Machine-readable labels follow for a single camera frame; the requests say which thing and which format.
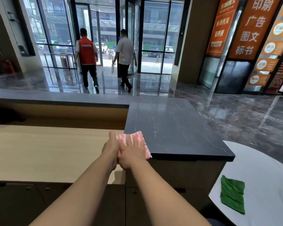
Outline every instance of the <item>fire extinguisher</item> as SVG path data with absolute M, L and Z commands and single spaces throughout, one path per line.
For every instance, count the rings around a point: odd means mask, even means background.
M 6 59 L 5 56 L 2 54 L 0 50 L 0 55 L 2 56 L 3 60 L 0 63 L 0 71 L 2 73 L 7 74 L 14 74 L 15 70 L 10 60 Z

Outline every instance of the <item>white round table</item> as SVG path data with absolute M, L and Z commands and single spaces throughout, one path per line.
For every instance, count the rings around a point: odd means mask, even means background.
M 283 164 L 253 148 L 224 141 L 236 155 L 227 162 L 209 197 L 236 226 L 283 226 Z M 245 182 L 245 215 L 220 201 L 221 176 Z

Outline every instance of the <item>man in red vest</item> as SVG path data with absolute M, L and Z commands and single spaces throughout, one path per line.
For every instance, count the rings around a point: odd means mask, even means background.
M 88 71 L 93 79 L 93 86 L 95 91 L 99 92 L 99 85 L 97 82 L 97 47 L 91 40 L 87 38 L 87 30 L 85 28 L 80 29 L 81 39 L 77 41 L 75 46 L 75 65 L 77 66 L 77 58 L 80 55 L 80 62 L 82 67 L 82 75 L 84 87 L 88 89 Z

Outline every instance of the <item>trash bin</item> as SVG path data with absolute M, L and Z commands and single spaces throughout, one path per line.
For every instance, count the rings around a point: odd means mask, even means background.
M 67 56 L 66 55 L 60 55 L 61 63 L 63 68 L 69 68 L 68 62 L 67 62 Z

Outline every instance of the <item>folded green towel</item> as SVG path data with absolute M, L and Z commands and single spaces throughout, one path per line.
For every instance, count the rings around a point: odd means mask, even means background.
M 245 183 L 226 176 L 221 177 L 221 202 L 239 213 L 245 214 L 243 191 Z

